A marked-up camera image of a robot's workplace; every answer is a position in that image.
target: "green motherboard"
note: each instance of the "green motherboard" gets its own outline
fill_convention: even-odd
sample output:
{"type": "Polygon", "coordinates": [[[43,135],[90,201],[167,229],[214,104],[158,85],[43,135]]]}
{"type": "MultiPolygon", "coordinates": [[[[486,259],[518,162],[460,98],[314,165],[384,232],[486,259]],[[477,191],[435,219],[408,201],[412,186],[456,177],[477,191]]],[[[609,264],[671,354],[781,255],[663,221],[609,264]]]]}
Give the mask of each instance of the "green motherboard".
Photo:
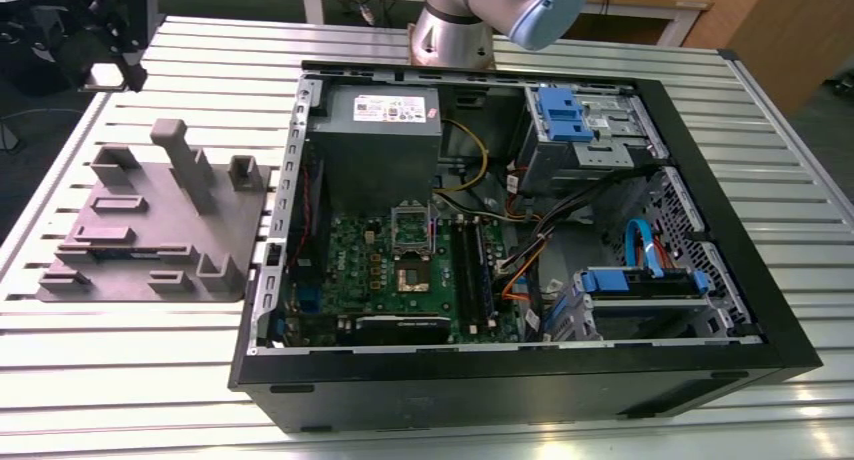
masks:
{"type": "MultiPolygon", "coordinates": [[[[466,224],[472,221],[478,223],[482,260],[491,267],[505,257],[502,228],[497,222],[481,222],[479,218],[466,219],[466,224]]],[[[455,255],[462,254],[459,248],[454,248],[454,228],[460,222],[462,217],[434,219],[427,223],[422,218],[419,225],[418,217],[399,216],[392,228],[391,217],[338,215],[334,218],[319,308],[314,315],[302,315],[304,345],[338,345],[334,322],[328,319],[339,318],[340,321],[348,315],[448,318],[447,343],[518,341],[515,306],[495,312],[479,326],[460,318],[464,309],[458,305],[455,276],[466,259],[455,259],[455,255]],[[428,246],[428,254],[423,250],[422,254],[400,254],[400,244],[410,245],[422,240],[428,246]]],[[[489,285],[479,298],[483,296],[491,296],[489,285]]],[[[467,306],[467,318],[475,307],[479,304],[467,306]]]]}

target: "power supply label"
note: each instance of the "power supply label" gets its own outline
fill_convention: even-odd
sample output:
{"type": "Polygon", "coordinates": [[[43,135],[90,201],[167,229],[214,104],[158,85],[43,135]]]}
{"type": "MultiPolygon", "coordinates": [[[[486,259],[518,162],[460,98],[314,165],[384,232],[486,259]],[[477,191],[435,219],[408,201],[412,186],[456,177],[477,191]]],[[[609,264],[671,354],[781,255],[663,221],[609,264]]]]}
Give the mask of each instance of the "power supply label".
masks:
{"type": "Polygon", "coordinates": [[[427,123],[424,97],[359,95],[352,109],[356,122],[427,123]]]}

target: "slotted metal tabletop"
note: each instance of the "slotted metal tabletop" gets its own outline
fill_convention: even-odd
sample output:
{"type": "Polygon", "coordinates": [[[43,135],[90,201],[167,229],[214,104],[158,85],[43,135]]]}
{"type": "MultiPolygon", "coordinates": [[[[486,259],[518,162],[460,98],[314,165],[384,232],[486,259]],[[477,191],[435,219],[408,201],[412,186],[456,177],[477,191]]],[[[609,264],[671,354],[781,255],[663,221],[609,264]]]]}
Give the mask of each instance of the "slotted metal tabletop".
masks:
{"type": "MultiPolygon", "coordinates": [[[[0,454],[853,456],[851,205],[741,64],[714,51],[563,41],[527,53],[505,40],[495,45],[501,69],[663,82],[825,362],[782,385],[749,388],[674,419],[286,435],[226,388],[240,303],[35,300],[96,181],[87,165],[100,145],[131,145],[142,161],[166,161],[150,127],[183,118],[211,163],[254,155],[276,169],[275,185],[300,61],[404,63],[406,44],[402,30],[167,19],[146,53],[144,92],[99,94],[0,249],[0,454]]],[[[268,225],[266,216],[260,236],[268,225]]]]}

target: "motherboard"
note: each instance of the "motherboard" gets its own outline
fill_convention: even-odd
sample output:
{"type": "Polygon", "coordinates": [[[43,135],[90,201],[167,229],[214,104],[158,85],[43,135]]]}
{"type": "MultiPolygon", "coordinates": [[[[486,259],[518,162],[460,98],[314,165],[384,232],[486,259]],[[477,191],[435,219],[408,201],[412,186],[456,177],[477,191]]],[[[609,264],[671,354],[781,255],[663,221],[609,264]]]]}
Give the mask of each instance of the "motherboard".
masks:
{"type": "Polygon", "coordinates": [[[351,334],[370,329],[416,344],[519,340],[515,306],[498,311],[493,304],[490,271],[506,254],[498,222],[419,213],[404,207],[384,217],[335,216],[324,283],[296,288],[292,343],[359,344],[351,334]]]}

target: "ram slot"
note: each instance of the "ram slot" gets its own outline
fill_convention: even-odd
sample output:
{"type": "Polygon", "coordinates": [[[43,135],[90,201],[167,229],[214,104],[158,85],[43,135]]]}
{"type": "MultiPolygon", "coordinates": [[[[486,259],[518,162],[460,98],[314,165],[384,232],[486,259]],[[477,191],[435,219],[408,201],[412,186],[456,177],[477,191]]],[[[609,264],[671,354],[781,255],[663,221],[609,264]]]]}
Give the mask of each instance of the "ram slot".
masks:
{"type": "Polygon", "coordinates": [[[451,265],[454,268],[454,290],[456,292],[456,316],[460,331],[470,333],[478,324],[477,300],[471,291],[472,279],[466,251],[466,226],[455,223],[451,226],[451,265]]]}
{"type": "Polygon", "coordinates": [[[468,225],[468,238],[470,245],[475,251],[472,255],[475,263],[471,264],[472,274],[475,277],[475,292],[478,298],[478,306],[481,313],[481,324],[489,327],[495,323],[490,322],[490,319],[495,315],[495,303],[493,301],[493,278],[490,275],[490,264],[486,253],[486,245],[483,240],[483,227],[481,222],[471,223],[468,225]]]}

